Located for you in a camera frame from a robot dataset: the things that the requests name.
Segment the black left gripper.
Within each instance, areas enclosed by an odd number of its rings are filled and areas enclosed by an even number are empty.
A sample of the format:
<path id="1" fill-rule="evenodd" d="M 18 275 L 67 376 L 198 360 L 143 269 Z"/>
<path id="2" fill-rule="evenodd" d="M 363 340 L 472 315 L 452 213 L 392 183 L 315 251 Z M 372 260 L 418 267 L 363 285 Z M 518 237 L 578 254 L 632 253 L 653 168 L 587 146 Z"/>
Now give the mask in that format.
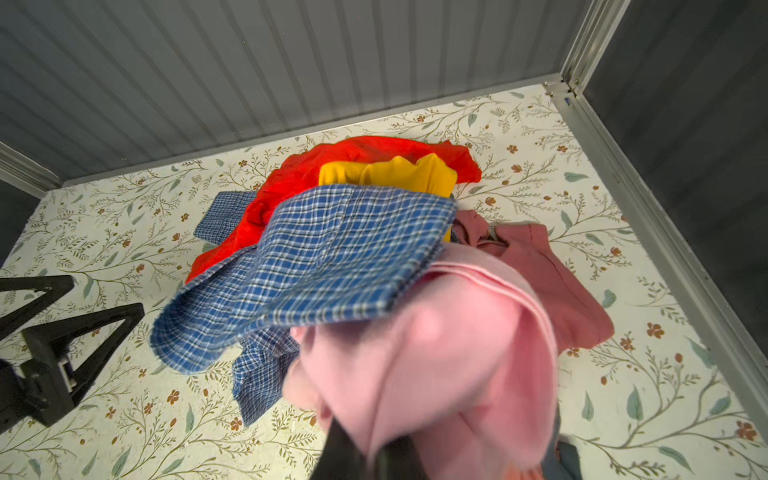
<path id="1" fill-rule="evenodd" d="M 2 278 L 2 292 L 38 293 L 1 317 L 1 339 L 16 332 L 74 288 L 71 275 Z M 86 397 L 118 347 L 145 316 L 141 303 L 26 328 L 22 338 L 30 359 L 24 375 L 1 360 L 1 432 L 29 417 L 50 427 Z"/>

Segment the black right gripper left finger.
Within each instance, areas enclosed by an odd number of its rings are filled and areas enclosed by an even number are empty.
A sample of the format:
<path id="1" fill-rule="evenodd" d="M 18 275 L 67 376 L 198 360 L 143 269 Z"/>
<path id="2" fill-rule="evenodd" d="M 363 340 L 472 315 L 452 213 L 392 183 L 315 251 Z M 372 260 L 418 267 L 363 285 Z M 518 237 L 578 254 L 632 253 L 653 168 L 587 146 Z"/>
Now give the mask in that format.
<path id="1" fill-rule="evenodd" d="M 372 470 L 351 437 L 333 420 L 310 480 L 368 480 Z"/>

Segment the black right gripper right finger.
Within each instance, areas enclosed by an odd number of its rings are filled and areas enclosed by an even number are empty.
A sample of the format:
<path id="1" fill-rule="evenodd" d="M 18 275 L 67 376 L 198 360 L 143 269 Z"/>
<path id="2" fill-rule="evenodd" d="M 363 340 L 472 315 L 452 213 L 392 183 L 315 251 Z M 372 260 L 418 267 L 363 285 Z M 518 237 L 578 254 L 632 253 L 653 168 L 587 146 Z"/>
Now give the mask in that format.
<path id="1" fill-rule="evenodd" d="M 376 480 L 428 480 L 413 440 L 396 438 L 377 453 L 374 461 Z"/>

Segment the light pink cloth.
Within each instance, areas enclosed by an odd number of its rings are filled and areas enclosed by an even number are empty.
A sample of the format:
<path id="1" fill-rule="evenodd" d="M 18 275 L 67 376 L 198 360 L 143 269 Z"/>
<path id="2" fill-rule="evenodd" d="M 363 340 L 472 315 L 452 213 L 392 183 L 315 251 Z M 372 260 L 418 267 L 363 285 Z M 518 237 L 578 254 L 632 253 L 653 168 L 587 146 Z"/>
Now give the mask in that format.
<path id="1" fill-rule="evenodd" d="M 382 319 L 295 327 L 284 398 L 365 455 L 409 436 L 432 479 L 501 479 L 544 459 L 556 417 L 548 315 L 512 267 L 450 244 Z"/>

